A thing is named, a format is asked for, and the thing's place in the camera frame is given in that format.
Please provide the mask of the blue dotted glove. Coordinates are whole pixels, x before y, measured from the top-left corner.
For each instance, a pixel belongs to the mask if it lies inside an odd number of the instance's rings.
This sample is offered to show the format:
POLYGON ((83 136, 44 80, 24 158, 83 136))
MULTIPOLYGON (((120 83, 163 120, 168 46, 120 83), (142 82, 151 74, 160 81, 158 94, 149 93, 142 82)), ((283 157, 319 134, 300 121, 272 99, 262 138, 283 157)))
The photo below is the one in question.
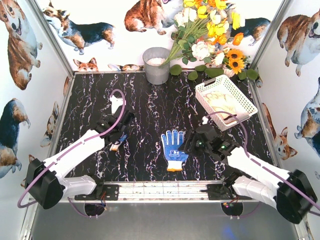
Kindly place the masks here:
POLYGON ((164 158, 167 161, 168 172, 180 172, 189 155, 179 148, 184 143, 184 132, 176 129, 167 130, 161 135, 164 158))
POLYGON ((121 138, 119 138, 115 143, 112 143, 109 150, 117 152, 119 150, 119 147, 123 144, 123 142, 127 139, 127 135, 123 135, 121 138))

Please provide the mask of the cream rubber glove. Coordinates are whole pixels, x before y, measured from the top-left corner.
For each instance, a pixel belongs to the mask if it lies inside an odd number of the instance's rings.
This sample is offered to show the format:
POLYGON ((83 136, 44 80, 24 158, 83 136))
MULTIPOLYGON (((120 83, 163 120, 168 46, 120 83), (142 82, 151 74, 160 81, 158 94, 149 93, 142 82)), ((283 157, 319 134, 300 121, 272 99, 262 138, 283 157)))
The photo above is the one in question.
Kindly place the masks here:
POLYGON ((221 91, 211 91, 203 95, 204 100, 209 105, 209 113, 213 112, 224 112, 212 115, 212 117, 219 117, 226 125, 234 121, 231 115, 237 116, 235 103, 236 100, 233 96, 221 91))

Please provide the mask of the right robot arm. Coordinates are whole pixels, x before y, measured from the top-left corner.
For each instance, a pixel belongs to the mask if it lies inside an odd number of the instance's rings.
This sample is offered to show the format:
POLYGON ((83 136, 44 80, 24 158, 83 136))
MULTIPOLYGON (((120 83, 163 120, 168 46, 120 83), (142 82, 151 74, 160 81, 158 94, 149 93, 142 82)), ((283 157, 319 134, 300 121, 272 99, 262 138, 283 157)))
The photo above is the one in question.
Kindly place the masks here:
POLYGON ((317 203, 304 172, 290 172, 246 153, 235 141, 221 138, 209 124, 188 131, 178 149, 192 156, 208 154, 225 163, 234 170, 224 181, 228 188, 275 208, 290 223, 299 224, 317 203))

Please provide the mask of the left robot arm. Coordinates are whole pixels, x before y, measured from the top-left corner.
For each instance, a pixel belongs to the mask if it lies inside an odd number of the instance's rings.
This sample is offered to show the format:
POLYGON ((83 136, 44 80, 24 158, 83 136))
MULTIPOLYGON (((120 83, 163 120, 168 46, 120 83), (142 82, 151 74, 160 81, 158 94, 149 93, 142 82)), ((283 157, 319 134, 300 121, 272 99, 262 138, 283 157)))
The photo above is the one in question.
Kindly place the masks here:
POLYGON ((118 143, 128 133, 128 126, 134 118, 132 111, 118 109, 56 155, 43 161, 35 158, 28 165, 25 189, 45 210, 63 198, 92 194, 98 188, 95 177, 67 177, 67 174, 92 154, 109 144, 118 143))

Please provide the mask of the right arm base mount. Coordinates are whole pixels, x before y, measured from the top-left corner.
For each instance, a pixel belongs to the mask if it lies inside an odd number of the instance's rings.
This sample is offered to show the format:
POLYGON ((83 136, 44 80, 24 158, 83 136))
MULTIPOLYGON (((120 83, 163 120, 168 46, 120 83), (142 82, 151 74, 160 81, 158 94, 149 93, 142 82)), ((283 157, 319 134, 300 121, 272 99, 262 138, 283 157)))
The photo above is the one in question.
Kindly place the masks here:
POLYGON ((213 200, 233 200, 237 194, 222 184, 207 184, 206 189, 201 189, 201 193, 206 193, 208 199, 213 200))

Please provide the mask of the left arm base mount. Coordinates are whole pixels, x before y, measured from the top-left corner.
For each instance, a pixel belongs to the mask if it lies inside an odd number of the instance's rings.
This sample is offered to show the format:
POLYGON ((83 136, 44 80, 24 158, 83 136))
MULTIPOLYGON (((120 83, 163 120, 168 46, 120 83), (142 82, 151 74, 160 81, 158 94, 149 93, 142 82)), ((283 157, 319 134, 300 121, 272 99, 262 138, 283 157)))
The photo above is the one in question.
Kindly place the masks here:
POLYGON ((76 195, 76 201, 117 201, 119 197, 120 186, 118 184, 99 184, 90 194, 76 195))

